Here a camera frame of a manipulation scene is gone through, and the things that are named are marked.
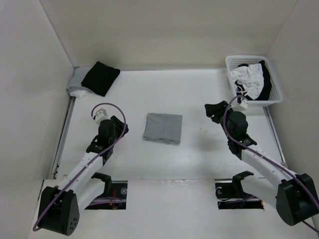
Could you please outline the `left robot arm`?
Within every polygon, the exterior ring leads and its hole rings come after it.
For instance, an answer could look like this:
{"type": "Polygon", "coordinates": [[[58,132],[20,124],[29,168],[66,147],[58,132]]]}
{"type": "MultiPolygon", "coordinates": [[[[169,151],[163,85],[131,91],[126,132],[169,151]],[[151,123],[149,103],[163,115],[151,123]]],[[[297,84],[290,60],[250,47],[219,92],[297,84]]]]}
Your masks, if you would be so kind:
{"type": "Polygon", "coordinates": [[[80,213],[98,196],[105,199],[111,195],[110,177],[98,171],[112,156],[115,144],[129,131],[128,125],[116,116],[95,116],[94,120],[99,126],[98,134],[83,158],[60,184],[43,189],[33,231],[45,229],[70,236],[80,213]]]}

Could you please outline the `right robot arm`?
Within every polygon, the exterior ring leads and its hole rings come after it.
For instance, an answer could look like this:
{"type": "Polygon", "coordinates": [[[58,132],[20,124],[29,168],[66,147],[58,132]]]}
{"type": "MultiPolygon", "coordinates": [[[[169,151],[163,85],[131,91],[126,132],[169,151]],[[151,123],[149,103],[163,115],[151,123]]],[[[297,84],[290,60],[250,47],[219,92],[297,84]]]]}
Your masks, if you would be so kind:
{"type": "Polygon", "coordinates": [[[234,110],[231,103],[205,104],[206,116],[222,126],[229,150],[241,161],[252,166],[269,183],[248,180],[252,172],[245,171],[232,178],[232,198],[244,198],[250,194],[270,204],[289,226],[319,213],[319,198],[311,176],[297,174],[280,165],[261,149],[247,133],[246,116],[234,110]]]}

